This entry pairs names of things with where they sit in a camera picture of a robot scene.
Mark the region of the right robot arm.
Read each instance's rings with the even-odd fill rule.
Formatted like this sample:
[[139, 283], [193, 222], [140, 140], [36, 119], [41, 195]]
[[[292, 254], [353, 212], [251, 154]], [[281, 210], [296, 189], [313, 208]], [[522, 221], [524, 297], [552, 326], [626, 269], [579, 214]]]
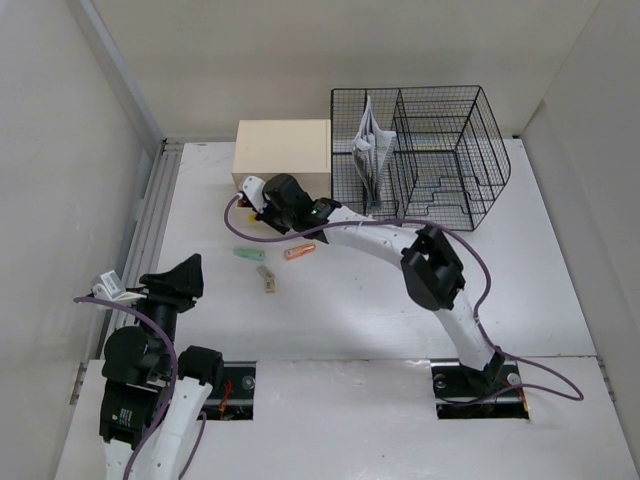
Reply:
[[282, 234], [293, 230], [399, 268], [410, 299], [433, 312], [452, 340], [465, 386], [484, 394], [498, 384], [504, 357], [481, 333], [464, 294], [463, 263], [441, 230], [376, 225], [372, 218], [335, 200], [312, 199], [288, 174], [268, 181], [248, 176], [240, 191], [256, 212], [256, 219]]

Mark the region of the white paper manual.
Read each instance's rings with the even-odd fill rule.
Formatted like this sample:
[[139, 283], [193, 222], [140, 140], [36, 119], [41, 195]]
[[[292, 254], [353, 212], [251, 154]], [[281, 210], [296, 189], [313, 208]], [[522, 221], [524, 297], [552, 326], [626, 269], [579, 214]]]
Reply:
[[366, 103], [352, 146], [352, 160], [366, 193], [367, 206], [379, 208], [382, 203], [384, 168], [393, 153], [397, 134], [383, 130], [373, 115], [373, 102], [366, 95]]

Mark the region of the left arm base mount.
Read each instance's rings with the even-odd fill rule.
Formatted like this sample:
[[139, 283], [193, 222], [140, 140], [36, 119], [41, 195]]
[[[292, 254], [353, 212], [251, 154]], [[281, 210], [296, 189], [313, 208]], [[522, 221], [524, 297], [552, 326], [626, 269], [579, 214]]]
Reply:
[[222, 383], [202, 410], [210, 421], [250, 421], [254, 414], [256, 362], [226, 362]]

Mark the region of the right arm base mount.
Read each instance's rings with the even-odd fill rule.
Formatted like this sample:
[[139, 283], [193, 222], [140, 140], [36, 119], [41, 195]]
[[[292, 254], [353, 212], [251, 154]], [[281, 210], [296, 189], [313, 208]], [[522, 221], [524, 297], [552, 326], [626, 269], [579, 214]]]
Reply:
[[433, 361], [431, 373], [439, 420], [529, 419], [520, 387], [498, 395], [501, 390], [520, 384], [515, 362], [507, 361], [480, 372], [447, 359]]

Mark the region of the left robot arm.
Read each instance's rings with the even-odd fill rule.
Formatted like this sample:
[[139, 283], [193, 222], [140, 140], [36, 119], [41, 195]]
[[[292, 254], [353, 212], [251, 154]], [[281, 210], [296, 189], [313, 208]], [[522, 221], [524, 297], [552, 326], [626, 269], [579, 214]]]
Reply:
[[206, 424], [204, 404], [223, 387], [220, 352], [174, 347], [180, 314], [204, 293], [202, 257], [193, 254], [164, 273], [145, 274], [127, 289], [115, 272], [100, 275], [92, 296], [100, 307], [133, 316], [104, 345], [106, 380], [99, 434], [109, 479], [181, 479]]

